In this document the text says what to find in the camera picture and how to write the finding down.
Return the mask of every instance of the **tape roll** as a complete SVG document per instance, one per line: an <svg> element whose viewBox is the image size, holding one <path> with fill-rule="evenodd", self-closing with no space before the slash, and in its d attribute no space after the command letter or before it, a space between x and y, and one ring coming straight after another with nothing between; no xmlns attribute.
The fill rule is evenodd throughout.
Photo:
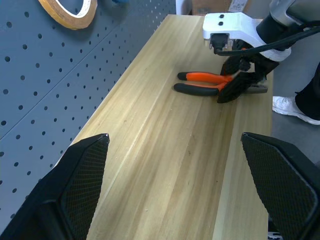
<svg viewBox="0 0 320 240"><path fill-rule="evenodd" d="M75 15L62 6L58 0L38 0L47 13L62 26L77 30L84 29L94 19L97 0L83 0L80 12Z"/></svg>

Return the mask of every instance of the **white sneaker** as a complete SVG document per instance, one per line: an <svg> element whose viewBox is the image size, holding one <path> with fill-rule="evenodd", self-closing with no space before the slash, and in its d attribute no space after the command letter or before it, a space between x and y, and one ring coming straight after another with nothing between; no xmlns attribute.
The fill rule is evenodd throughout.
<svg viewBox="0 0 320 240"><path fill-rule="evenodd" d="M295 116L309 124L320 125L320 120L314 120L306 116L296 105L295 97L274 96L272 110L278 114Z"/></svg>

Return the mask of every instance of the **orange pliers handle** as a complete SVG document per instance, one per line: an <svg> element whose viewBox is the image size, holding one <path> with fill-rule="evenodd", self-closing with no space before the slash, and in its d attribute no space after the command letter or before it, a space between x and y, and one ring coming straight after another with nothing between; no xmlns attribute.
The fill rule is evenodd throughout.
<svg viewBox="0 0 320 240"><path fill-rule="evenodd" d="M189 82L212 83L216 85L201 85L193 83L176 83L173 88L179 93L196 95L196 96L215 96L227 83L231 82L234 77L232 75L217 75L209 72L179 72L177 75L179 80Z"/></svg>

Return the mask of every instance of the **wooden tabletop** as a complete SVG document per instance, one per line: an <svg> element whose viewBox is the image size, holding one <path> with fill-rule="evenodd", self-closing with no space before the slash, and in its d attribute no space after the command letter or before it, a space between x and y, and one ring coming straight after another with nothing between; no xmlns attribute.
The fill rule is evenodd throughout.
<svg viewBox="0 0 320 240"><path fill-rule="evenodd" d="M110 135L88 240L267 239L240 138L271 133L273 77L224 104L175 92L179 72L220 73L203 20L167 16L75 139Z"/></svg>

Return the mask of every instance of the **black pants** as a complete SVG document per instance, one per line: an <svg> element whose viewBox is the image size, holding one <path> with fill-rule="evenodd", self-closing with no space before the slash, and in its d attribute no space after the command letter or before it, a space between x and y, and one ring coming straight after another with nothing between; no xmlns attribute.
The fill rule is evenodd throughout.
<svg viewBox="0 0 320 240"><path fill-rule="evenodd" d="M320 62L311 82L295 96L295 103L306 116L320 120Z"/></svg>

